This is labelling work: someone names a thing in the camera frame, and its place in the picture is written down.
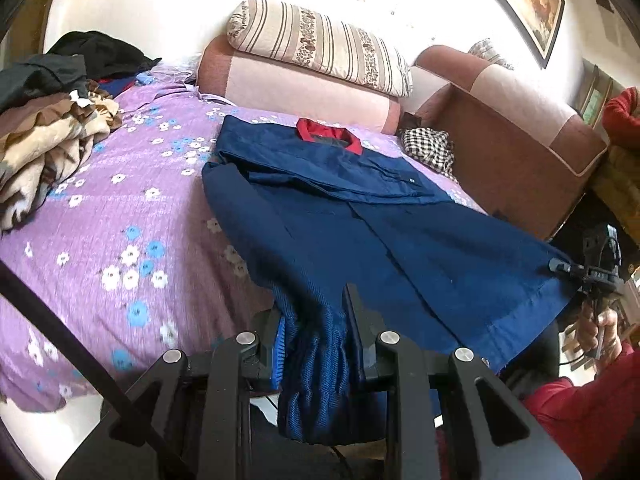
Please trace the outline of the person's right hand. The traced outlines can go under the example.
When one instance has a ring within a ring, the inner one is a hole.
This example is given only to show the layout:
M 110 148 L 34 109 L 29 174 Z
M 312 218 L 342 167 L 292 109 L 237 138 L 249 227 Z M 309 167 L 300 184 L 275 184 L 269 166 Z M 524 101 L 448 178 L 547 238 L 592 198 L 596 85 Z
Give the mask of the person's right hand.
M 598 375 L 622 353 L 622 341 L 617 325 L 617 313 L 614 310 L 606 308 L 595 315 L 589 300 L 582 303 L 576 323 L 576 340 L 585 353 L 601 349 L 600 358 L 594 359 Z

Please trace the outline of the red sleeve forearm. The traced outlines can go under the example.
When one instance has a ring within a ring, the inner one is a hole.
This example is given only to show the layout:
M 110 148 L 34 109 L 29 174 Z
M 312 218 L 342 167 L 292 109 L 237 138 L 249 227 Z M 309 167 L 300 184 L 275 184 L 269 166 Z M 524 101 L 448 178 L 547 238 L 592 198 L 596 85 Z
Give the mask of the red sleeve forearm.
M 577 387 L 560 378 L 524 400 L 584 479 L 639 477 L 639 350 Z

